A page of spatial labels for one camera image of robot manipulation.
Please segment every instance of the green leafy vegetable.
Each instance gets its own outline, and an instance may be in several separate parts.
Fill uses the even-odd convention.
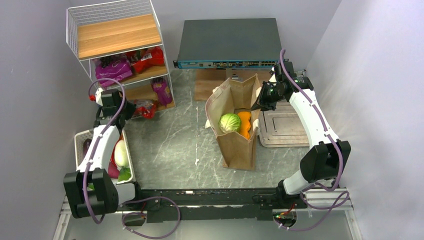
[[[129,167],[123,167],[119,171],[118,182],[127,181],[131,178],[131,171]]]
[[[219,128],[225,134],[230,132],[239,132],[242,120],[237,114],[227,113],[219,119]]]

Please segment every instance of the floor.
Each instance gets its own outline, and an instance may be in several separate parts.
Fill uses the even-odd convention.
[[[135,178],[144,189],[272,188],[299,169],[307,147],[267,148],[257,141],[256,169],[224,168],[205,102],[194,101],[195,71],[171,72],[176,107],[136,118],[125,131]]]

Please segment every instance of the gray marble surface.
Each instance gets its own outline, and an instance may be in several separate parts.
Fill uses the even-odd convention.
[[[256,169],[224,168],[205,102],[194,101],[195,71],[171,72],[176,107],[125,126],[135,178],[144,189],[269,188],[299,169],[307,147],[267,148],[259,139]]]

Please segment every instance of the orange vegetable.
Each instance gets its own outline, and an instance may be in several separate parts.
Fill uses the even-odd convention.
[[[240,134],[245,137],[246,139],[250,139],[251,135],[249,134],[249,130],[251,129],[251,117],[252,114],[248,111],[241,111],[237,113],[237,115],[241,119],[241,127],[240,127]]]

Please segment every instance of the paper bag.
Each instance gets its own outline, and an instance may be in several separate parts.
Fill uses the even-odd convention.
[[[257,98],[257,89],[261,87],[258,75],[255,74],[243,82],[227,79],[212,93],[206,101],[206,117],[216,136],[219,149],[223,156],[223,166],[232,169],[254,170],[256,161],[257,131],[254,122],[258,119],[260,110],[250,111]],[[241,111],[251,112],[249,130],[250,139],[238,132],[223,133],[219,121],[222,115]]]

